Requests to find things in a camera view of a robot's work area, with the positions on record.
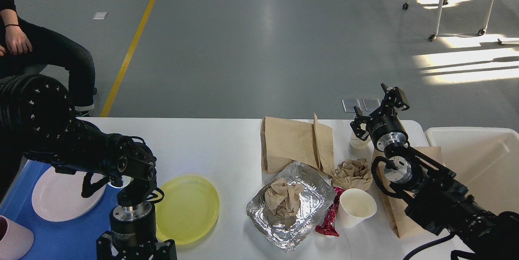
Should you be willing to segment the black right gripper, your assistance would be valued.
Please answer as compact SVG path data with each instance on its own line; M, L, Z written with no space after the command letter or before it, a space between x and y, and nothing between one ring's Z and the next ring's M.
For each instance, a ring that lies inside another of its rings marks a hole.
M350 126L356 138L365 142L370 136L375 149L384 152L391 144L408 143L408 134L397 114L410 109L410 105L405 92L399 87L389 87L385 83L381 87L384 98L377 109L379 117L365 116L360 107L354 106L356 115ZM366 129L362 129L361 125L366 125Z

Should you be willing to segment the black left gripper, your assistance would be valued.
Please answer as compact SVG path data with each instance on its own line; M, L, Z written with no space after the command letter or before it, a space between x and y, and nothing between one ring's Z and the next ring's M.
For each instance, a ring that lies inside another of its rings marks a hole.
M97 260L122 260L120 254L149 254L147 260L177 260L176 242L156 238L155 208L150 202L117 205L110 213L111 232L96 240Z

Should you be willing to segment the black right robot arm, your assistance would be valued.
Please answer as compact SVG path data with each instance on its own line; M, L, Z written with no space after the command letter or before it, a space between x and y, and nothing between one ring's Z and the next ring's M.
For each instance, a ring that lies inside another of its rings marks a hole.
M470 251L455 249L452 260L511 260L518 258L518 214L504 211L495 215L481 208L468 194L456 173L410 145L408 134L397 117L409 104L398 87L382 83L384 98L369 115L355 106L350 124L354 135L363 141L371 138L382 153L371 163L371 174L386 196L402 199L405 214L424 230L449 235L413 249L405 259L458 236Z

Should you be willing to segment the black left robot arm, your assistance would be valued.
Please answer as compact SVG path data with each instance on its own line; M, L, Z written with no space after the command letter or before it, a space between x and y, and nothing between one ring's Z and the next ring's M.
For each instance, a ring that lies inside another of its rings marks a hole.
M108 182L132 178L109 214L111 230L97 239L98 260L176 260L175 241L156 236L154 205L164 192L157 187L157 159L142 138L106 134L78 119L66 87L45 75L2 78L0 101L1 157L7 162L25 156L57 173L85 172L84 198Z

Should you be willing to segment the brown paper bag under arm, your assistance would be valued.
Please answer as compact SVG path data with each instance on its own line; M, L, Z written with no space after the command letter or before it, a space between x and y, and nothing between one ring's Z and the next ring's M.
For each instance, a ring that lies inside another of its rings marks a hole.
M442 150L440 146L417 147L421 153L444 165ZM402 199L392 198L385 195L381 190L379 193L382 198L385 213L387 215L391 230L400 239L425 232L425 230L415 223L405 214L407 204Z

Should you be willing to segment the person's hand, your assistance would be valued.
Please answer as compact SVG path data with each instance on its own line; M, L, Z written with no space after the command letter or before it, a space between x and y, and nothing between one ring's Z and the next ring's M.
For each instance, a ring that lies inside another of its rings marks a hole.
M12 55L28 54L33 46L20 26L6 26L5 39L9 53Z

